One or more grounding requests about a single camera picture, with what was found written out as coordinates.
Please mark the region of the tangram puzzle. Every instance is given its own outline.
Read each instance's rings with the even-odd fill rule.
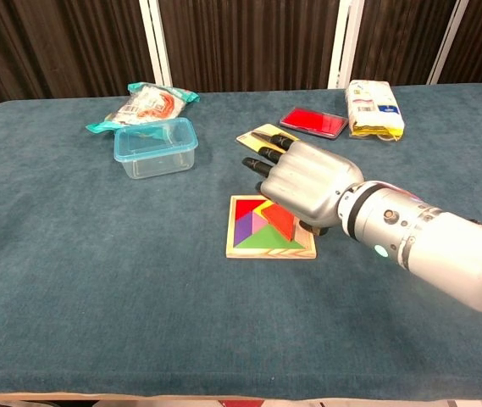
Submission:
[[[261,195],[230,202],[226,256],[252,259],[314,259],[314,236],[299,220]]]

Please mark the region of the blue lid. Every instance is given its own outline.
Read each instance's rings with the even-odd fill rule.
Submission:
[[[114,159],[153,159],[193,150],[197,144],[193,126],[185,117],[128,125],[114,133]]]

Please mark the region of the food container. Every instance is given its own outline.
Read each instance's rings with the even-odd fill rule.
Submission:
[[[114,133],[114,159],[134,179],[189,170],[196,147],[196,133],[184,117],[129,125]]]

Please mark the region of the snack bag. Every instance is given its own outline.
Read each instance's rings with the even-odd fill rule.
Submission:
[[[199,96],[184,89],[166,87],[147,82],[128,85],[130,99],[101,123],[88,125],[92,133],[117,130],[126,125],[141,125],[152,121],[177,117],[187,103],[198,101]]]
[[[404,132],[401,111],[385,81],[351,81],[346,89],[350,135],[398,142]]]

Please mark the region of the robotic hand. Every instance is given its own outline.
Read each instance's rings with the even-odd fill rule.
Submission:
[[[314,145],[280,135],[270,141],[286,150],[259,151],[275,166],[242,161],[267,177],[258,184],[262,195],[314,234],[341,224],[349,237],[482,312],[482,225],[391,184],[365,181],[353,162]]]

